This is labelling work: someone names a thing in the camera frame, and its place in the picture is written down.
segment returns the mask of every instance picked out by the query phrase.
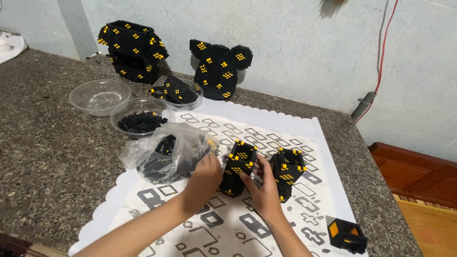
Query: clear plastic bag of bricks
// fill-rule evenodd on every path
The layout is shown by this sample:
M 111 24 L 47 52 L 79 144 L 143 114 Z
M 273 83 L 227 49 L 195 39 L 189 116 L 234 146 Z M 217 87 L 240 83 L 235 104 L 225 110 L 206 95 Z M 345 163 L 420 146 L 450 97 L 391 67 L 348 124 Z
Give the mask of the clear plastic bag of bricks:
M 152 184 L 189 178 L 205 155 L 219 155 L 219 140 L 186 123 L 165 123 L 147 138 L 125 143 L 118 158 Z

